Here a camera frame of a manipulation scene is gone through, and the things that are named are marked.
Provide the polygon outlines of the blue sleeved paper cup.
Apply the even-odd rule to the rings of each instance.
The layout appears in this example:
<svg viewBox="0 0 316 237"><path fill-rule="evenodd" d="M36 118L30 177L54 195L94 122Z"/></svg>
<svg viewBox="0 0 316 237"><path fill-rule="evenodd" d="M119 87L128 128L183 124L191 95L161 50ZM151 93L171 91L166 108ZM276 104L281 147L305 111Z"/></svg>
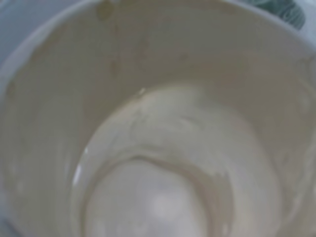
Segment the blue sleeved paper cup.
<svg viewBox="0 0 316 237"><path fill-rule="evenodd" d="M65 9L0 70L0 234L315 236L315 46L238 1Z"/></svg>

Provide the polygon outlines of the clear green-label water bottle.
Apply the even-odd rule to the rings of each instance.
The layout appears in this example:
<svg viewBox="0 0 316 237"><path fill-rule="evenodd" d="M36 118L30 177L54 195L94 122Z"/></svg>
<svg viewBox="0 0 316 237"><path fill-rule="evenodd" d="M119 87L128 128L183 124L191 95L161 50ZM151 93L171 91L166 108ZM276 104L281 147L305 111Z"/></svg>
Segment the clear green-label water bottle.
<svg viewBox="0 0 316 237"><path fill-rule="evenodd" d="M296 30L301 30L306 17L294 0L244 0L245 3L269 12Z"/></svg>

